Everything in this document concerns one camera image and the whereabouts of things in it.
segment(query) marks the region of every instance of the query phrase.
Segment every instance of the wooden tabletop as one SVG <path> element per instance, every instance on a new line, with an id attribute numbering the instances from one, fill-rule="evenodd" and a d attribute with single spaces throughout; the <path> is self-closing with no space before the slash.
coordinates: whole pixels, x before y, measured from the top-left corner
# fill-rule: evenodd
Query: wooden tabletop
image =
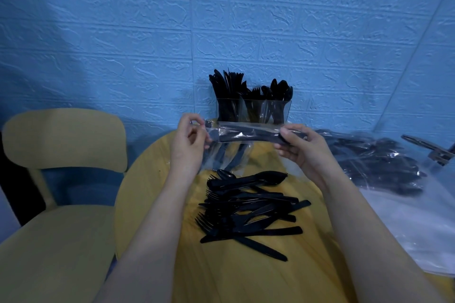
<path id="1" fill-rule="evenodd" d="M 118 191 L 115 204 L 117 258 L 128 247 L 141 221 L 160 193 L 169 172 L 170 133 L 133 163 Z M 263 170 L 285 171 L 270 143 L 254 143 L 245 175 Z M 233 240 L 201 244 L 203 232 L 194 222 L 205 199 L 209 171 L 200 173 L 188 194 L 174 277 L 174 303 L 242 302 L 356 302 L 344 256 L 335 241 L 320 190 L 312 182 L 289 175 L 273 191 L 308 199 L 312 205 L 294 212 L 296 223 L 278 220 L 273 227 L 299 225 L 294 236 L 256 236 L 287 256 L 282 262 Z M 453 279 L 428 275 L 451 301 Z"/>

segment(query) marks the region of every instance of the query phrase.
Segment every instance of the yellow chair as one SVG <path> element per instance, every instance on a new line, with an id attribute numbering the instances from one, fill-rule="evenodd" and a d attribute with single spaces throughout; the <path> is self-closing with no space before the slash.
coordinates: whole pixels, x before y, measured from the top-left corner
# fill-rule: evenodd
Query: yellow chair
<path id="1" fill-rule="evenodd" d="M 39 169 L 92 167 L 124 173 L 125 128 L 101 111 L 27 111 L 3 127 L 10 161 L 29 168 L 46 210 L 0 244 L 0 302 L 91 302 L 115 252 L 113 208 L 57 207 Z"/>

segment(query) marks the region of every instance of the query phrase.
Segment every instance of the person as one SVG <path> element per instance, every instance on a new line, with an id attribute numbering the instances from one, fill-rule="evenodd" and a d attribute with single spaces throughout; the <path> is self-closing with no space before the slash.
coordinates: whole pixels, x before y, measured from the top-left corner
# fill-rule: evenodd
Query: person
<path id="1" fill-rule="evenodd" d="M 289 129 L 305 132 L 307 139 L 299 138 Z M 344 174 L 324 138 L 300 124 L 287 124 L 280 132 L 290 145 L 275 144 L 279 155 L 296 162 L 323 194 L 358 301 L 443 302 L 422 270 Z M 171 145 L 171 168 L 164 187 L 95 303 L 171 301 L 185 199 L 210 141 L 202 117 L 182 116 Z"/>

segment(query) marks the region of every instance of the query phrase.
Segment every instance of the hand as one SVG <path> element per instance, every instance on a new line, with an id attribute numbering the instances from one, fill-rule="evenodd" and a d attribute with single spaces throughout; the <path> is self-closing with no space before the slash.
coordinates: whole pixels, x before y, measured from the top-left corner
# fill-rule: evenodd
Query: hand
<path id="1" fill-rule="evenodd" d="M 194 125 L 191 121 L 197 121 L 199 125 Z M 189 186 L 201 167 L 204 149 L 208 148 L 206 142 L 211 141 L 204 119 L 199 114 L 183 114 L 171 144 L 169 177 L 177 177 Z"/>
<path id="2" fill-rule="evenodd" d="M 296 129 L 307 134 L 301 139 L 288 129 Z M 327 191 L 327 180 L 337 175 L 344 175 L 322 135 L 301 124 L 284 125 L 280 133 L 290 145 L 275 144 L 280 156 L 296 162 L 304 174 L 323 192 Z"/>

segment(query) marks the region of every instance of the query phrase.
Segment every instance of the forearm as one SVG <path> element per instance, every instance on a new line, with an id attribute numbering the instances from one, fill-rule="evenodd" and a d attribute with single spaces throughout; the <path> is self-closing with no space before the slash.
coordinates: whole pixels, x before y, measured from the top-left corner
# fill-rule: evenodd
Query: forearm
<path id="1" fill-rule="evenodd" d="M 169 175 L 95 302 L 168 303 L 188 183 Z"/>
<path id="2" fill-rule="evenodd" d="M 359 302 L 443 302 L 349 178 L 336 173 L 325 182 L 325 203 Z"/>

